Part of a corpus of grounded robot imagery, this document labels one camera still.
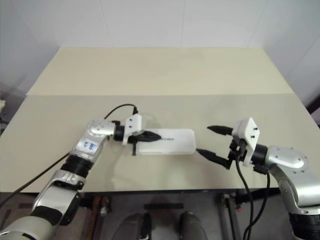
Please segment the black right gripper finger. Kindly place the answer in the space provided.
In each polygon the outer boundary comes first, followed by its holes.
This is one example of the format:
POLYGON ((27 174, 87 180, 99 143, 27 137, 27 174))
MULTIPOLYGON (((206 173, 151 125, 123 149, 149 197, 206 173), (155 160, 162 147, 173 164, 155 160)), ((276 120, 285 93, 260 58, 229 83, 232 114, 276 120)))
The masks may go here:
POLYGON ((207 129, 224 136, 226 135, 231 136, 233 131, 233 128, 228 126, 223 126, 223 125, 211 125, 211 126, 208 126, 207 129))
POLYGON ((209 150, 205 150, 205 149, 199 149, 197 148, 196 151, 203 156, 204 158, 206 158, 207 160, 219 164, 225 168, 229 167, 229 161, 225 158, 222 158, 220 156, 217 156, 214 152, 211 152, 209 150))

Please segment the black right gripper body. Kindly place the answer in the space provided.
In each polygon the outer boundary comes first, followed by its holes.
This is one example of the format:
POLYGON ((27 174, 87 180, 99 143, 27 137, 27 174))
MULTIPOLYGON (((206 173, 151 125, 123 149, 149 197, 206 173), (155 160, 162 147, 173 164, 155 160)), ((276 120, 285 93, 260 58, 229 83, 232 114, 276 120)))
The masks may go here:
POLYGON ((240 138, 233 138, 230 145, 229 145, 229 153, 227 156, 227 164, 226 169, 230 169, 232 162, 239 160, 241 162, 244 161, 245 156, 247 154, 247 143, 244 139, 240 138))

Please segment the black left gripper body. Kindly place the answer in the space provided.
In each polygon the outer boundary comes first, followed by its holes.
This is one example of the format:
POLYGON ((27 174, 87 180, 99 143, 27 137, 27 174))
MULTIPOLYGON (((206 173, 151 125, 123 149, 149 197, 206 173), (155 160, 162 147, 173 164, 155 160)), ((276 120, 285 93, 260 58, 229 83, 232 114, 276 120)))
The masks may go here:
POLYGON ((138 135, 131 135, 128 138, 127 144, 132 145, 132 156, 136 156, 137 154, 137 144, 138 142, 147 142, 148 138, 144 133, 138 135))

